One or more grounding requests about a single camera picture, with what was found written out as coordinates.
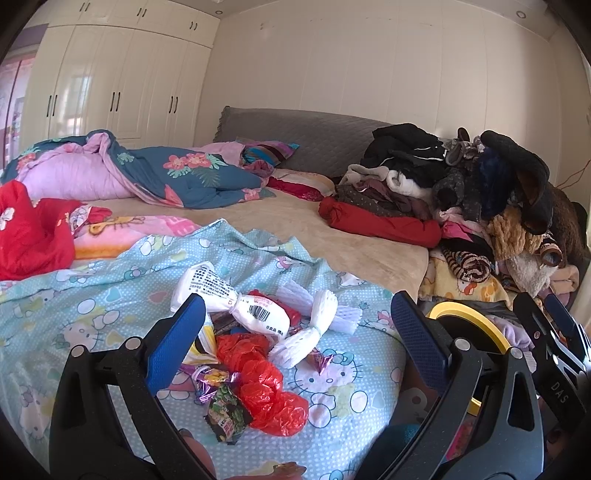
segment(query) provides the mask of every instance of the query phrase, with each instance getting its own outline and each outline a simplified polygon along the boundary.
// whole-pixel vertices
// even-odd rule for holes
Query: purple candy wrapper
[[[196,400],[201,403],[209,402],[222,385],[230,386],[238,379],[238,372],[230,373],[223,365],[187,365],[181,364],[181,372],[191,375],[198,390]]]
[[[335,355],[333,353],[331,355],[324,356],[320,350],[314,347],[314,349],[306,357],[306,360],[316,369],[319,374],[321,374],[324,369],[330,365],[334,356]]]

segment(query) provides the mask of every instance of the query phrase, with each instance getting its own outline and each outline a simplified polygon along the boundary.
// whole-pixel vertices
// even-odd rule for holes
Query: red cloth
[[[41,199],[35,206],[16,180],[0,187],[0,280],[23,280],[74,260],[69,214],[77,200]]]
[[[289,193],[294,197],[298,197],[302,200],[308,200],[309,202],[319,202],[324,196],[314,187],[308,185],[302,185],[300,183],[292,183],[290,181],[283,181],[276,179],[275,177],[269,178],[267,186],[271,189],[281,190],[282,192]]]
[[[377,236],[395,242],[434,248],[441,240],[441,228],[435,220],[413,217],[379,217],[367,210],[326,197],[320,202],[320,216],[332,228],[357,235]]]

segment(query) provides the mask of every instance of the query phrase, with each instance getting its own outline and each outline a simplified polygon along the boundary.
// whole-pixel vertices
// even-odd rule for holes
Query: screw
[[[454,344],[458,350],[462,350],[463,352],[467,352],[470,349],[470,342],[465,338],[456,338]]]
[[[77,357],[80,356],[84,353],[84,347],[82,345],[76,345],[72,351],[70,352],[70,355],[73,357]]]
[[[136,350],[142,344],[142,340],[137,337],[128,338],[125,342],[125,348],[127,350]]]
[[[520,358],[523,358],[523,352],[521,350],[519,350],[516,347],[513,347],[511,349],[511,355],[516,358],[517,360],[519,360]]]

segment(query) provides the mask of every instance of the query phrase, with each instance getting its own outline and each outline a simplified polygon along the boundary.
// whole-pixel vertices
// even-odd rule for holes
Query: white plastic bag
[[[174,290],[170,310],[176,312],[191,293],[201,296],[208,313],[230,312],[249,332],[261,333],[273,343],[287,335],[290,319],[285,310],[264,297],[239,294],[216,275],[210,262],[187,269]]]

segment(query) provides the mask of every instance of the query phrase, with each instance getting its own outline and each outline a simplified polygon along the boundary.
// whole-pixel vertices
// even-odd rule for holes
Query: lavender cloth
[[[522,327],[496,315],[487,315],[486,318],[495,324],[511,346],[516,346],[524,352],[533,350],[534,343]]]

